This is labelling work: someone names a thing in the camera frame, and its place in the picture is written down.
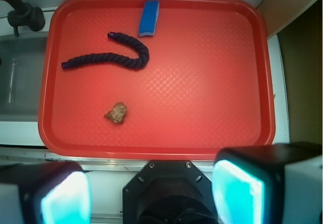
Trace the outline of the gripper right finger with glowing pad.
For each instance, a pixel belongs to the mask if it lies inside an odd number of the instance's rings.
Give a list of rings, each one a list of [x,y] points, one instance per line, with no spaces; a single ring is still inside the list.
[[[224,148],[211,186],[223,223],[322,223],[322,146]]]

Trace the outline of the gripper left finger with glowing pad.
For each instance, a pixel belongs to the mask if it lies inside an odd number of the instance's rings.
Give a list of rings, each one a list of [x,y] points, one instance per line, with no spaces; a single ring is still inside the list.
[[[90,223],[90,180],[76,162],[1,166],[1,223]]]

